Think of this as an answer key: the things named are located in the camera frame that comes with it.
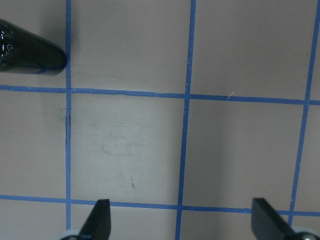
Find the dark glass bottle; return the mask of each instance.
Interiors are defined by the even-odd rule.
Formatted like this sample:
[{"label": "dark glass bottle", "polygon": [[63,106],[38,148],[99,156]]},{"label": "dark glass bottle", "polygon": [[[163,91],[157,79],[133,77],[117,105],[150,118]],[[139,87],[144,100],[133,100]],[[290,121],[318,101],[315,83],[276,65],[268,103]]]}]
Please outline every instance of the dark glass bottle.
[{"label": "dark glass bottle", "polygon": [[0,72],[56,75],[66,64],[58,45],[0,19]]}]

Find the bottle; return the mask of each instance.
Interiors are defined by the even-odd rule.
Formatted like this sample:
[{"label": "bottle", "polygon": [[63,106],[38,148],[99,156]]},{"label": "bottle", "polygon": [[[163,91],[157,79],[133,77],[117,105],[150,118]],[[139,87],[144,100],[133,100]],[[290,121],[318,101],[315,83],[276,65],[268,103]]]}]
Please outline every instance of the bottle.
[{"label": "bottle", "polygon": [[58,45],[0,19],[0,72],[56,75],[66,64]]}]

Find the vertical blue line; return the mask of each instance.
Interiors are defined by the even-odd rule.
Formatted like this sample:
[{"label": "vertical blue line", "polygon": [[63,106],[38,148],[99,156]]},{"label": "vertical blue line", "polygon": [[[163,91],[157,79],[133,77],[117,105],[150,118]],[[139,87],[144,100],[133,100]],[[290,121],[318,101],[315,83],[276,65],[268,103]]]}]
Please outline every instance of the vertical blue line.
[{"label": "vertical blue line", "polygon": [[297,156],[296,156],[293,185],[292,185],[292,192],[291,192],[290,210],[289,210],[289,217],[288,217],[288,224],[289,225],[292,225],[295,204],[296,204],[299,172],[300,172],[300,163],[302,160],[302,153],[303,153],[304,140],[305,140],[305,134],[306,134],[307,117],[308,117],[309,104],[310,104],[312,76],[313,76],[315,58],[316,58],[316,48],[317,48],[318,33],[319,33],[319,20],[320,20],[320,0],[318,0],[318,2],[317,2],[316,14],[315,14],[315,20],[314,20],[314,29],[313,29],[311,53],[310,53],[310,60],[309,60],[308,76],[307,76],[305,96],[304,96],[305,103],[303,106],[299,144],[298,144],[298,151],[297,151]]},{"label": "vertical blue line", "polygon": [[195,22],[196,22],[196,0],[191,0],[188,57],[187,57],[187,66],[186,66],[186,83],[185,83],[185,94],[184,94],[184,111],[183,111],[183,126],[182,126],[182,140],[181,140],[179,189],[178,189],[178,201],[177,201],[176,224],[175,224],[175,240],[180,240],[180,233],[181,233],[181,218],[182,218],[182,204],[183,204],[183,195],[184,195],[187,133],[188,133],[189,105],[190,105],[190,89],[191,89],[193,54],[194,54]]},{"label": "vertical blue line", "polygon": [[65,70],[66,112],[65,112],[65,217],[66,229],[71,228],[71,0],[66,0],[65,52],[67,65]]}]

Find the blue grid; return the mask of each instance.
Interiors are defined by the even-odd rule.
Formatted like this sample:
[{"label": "blue grid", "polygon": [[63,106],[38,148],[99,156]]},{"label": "blue grid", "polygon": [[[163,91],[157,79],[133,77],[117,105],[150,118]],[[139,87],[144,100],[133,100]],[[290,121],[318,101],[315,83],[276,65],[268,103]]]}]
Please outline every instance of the blue grid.
[{"label": "blue grid", "polygon": [[320,217],[320,212],[316,211],[295,211],[295,202],[299,182],[300,163],[302,160],[305,132],[307,126],[307,116],[310,105],[320,106],[320,100],[310,100],[313,69],[315,64],[316,47],[318,42],[319,24],[320,24],[320,0],[317,2],[316,16],[313,29],[313,38],[310,52],[310,60],[308,67],[308,75],[305,89],[304,100],[286,99],[286,98],[271,98],[271,97],[247,97],[247,96],[222,96],[222,95],[202,95],[191,94],[192,80],[192,64],[193,64],[193,48],[194,48],[194,32],[196,21],[196,1],[190,0],[190,25],[189,25],[189,43],[187,57],[187,71],[185,93],[156,93],[149,91],[130,91],[130,90],[111,90],[111,89],[94,89],[94,88],[72,88],[71,87],[71,0],[66,0],[66,55],[68,63],[66,66],[66,82],[65,88],[54,87],[29,87],[29,86],[12,86],[0,85],[0,90],[14,92],[33,92],[33,93],[65,93],[66,94],[66,115],[65,115],[65,177],[66,177],[66,198],[51,198],[51,197],[36,197],[36,196],[18,196],[18,195],[3,195],[0,194],[2,200],[15,201],[30,201],[30,202],[45,202],[45,203],[60,203],[66,204],[66,229],[71,227],[71,205],[94,205],[96,202],[92,200],[81,200],[71,198],[71,98],[72,94],[98,94],[98,95],[127,95],[150,98],[172,98],[184,99],[183,112],[183,129],[181,139],[181,157],[180,157],[180,174],[177,205],[169,204],[150,204],[150,203],[134,203],[134,202],[111,202],[113,207],[127,208],[147,208],[147,209],[167,209],[176,210],[176,228],[175,240],[180,239],[182,211],[198,211],[198,212],[225,212],[250,214],[249,208],[232,208],[232,207],[205,207],[205,206],[188,206],[183,205],[183,190],[184,190],[184,174],[186,162],[187,148],[187,133],[188,133],[188,118],[190,100],[207,100],[207,101],[230,101],[230,102],[252,102],[252,103],[272,103],[272,104],[289,104],[302,105],[303,113],[301,119],[301,127],[299,134],[299,143],[297,149],[297,157],[294,171],[294,179],[292,183],[291,202],[289,210],[278,210],[281,215],[288,216],[288,223],[291,225],[294,216],[304,217]]}]

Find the white scratch mark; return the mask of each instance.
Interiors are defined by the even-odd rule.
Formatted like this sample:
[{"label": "white scratch mark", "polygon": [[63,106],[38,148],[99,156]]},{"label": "white scratch mark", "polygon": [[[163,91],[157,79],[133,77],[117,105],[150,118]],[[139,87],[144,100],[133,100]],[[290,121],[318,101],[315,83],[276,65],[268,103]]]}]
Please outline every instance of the white scratch mark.
[{"label": "white scratch mark", "polygon": [[235,93],[235,92],[231,93],[231,94],[228,96],[228,99],[229,99],[229,98],[231,97],[231,95],[234,94],[234,93]]}]

